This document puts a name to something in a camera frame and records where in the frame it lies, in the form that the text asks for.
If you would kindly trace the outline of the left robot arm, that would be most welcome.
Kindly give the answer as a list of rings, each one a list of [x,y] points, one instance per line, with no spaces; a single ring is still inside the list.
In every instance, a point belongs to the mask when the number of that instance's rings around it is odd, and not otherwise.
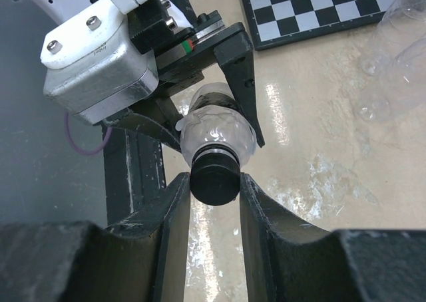
[[[149,136],[180,149],[171,98],[222,70],[236,108],[265,144],[256,110],[252,42],[217,11],[197,15],[190,0],[32,0],[56,27],[40,60],[43,92],[71,116]]]

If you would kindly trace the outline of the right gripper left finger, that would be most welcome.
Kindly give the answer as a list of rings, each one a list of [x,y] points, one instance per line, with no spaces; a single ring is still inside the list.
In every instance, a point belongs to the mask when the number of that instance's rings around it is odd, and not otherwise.
[[[1,300],[182,301],[189,219],[189,175],[181,173],[107,228],[3,224]]]

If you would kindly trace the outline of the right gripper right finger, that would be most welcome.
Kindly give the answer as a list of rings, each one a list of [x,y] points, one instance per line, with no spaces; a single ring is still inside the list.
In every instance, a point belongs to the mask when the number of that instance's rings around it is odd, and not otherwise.
[[[250,301],[424,301],[425,232],[326,231],[242,174],[240,224]]]

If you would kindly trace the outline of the black bottle cap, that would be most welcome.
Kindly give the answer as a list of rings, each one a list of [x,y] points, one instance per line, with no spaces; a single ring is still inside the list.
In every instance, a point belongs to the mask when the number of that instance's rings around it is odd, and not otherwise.
[[[222,206],[233,201],[240,192],[240,165],[224,153],[199,156],[190,172],[190,191],[200,202]]]

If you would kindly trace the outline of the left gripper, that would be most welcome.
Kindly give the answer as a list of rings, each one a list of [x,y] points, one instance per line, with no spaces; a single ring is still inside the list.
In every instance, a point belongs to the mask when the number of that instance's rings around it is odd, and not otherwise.
[[[149,0],[128,14],[128,33],[133,60],[129,71],[134,82],[144,84],[195,84],[204,69],[217,64],[232,91],[238,108],[256,133],[258,146],[265,145],[258,120],[254,72],[254,49],[242,23],[225,26],[219,12],[195,17],[183,11],[187,27],[178,28],[167,11],[172,3]],[[108,127],[151,137],[181,152],[182,118],[170,98],[141,100],[107,117]]]

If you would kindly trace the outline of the small clear plastic bottle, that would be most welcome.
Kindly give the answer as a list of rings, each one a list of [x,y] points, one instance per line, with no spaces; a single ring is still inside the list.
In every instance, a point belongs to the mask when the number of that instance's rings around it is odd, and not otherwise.
[[[240,166],[245,166],[256,151],[256,133],[242,111],[230,87],[213,82],[194,94],[188,113],[175,128],[180,132],[181,153],[191,166],[197,152],[218,145],[233,153]]]

